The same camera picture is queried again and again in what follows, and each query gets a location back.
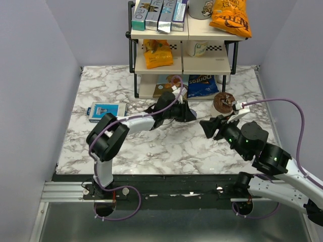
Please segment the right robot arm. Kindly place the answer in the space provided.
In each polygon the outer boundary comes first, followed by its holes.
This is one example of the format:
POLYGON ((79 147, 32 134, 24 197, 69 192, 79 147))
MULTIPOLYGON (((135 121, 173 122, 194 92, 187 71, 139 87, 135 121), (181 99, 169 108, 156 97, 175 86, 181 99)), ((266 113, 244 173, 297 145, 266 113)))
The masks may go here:
POLYGON ((268 132, 257 122, 239 128, 238 121, 228 123, 226 117, 220 115, 202 120, 200 125, 208 139, 225 139, 243 160, 252 161, 257 171, 288 184, 283 187, 254 174, 240 172, 232 185, 235 196, 268 198, 292 207, 307 215, 313 223, 322 225, 322 181, 303 174, 288 152, 268 143, 268 132))

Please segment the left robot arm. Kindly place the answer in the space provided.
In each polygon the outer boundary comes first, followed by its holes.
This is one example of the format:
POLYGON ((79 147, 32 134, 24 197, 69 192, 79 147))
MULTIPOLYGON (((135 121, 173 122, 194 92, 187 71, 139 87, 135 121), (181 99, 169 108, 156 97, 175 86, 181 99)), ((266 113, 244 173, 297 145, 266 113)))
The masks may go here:
POLYGON ((101 199, 107 199, 112 192, 119 189, 132 189, 130 185, 112 188, 114 181, 112 164, 114 157, 121 149, 126 137, 141 131, 152 131, 160 127, 166 119, 180 123, 195 121, 197 114, 189 107, 186 100, 171 92, 162 94, 157 102, 144 112, 127 117, 116 117, 105 114, 86 138, 89 155, 94 160, 94 175, 92 183, 95 194, 101 199))

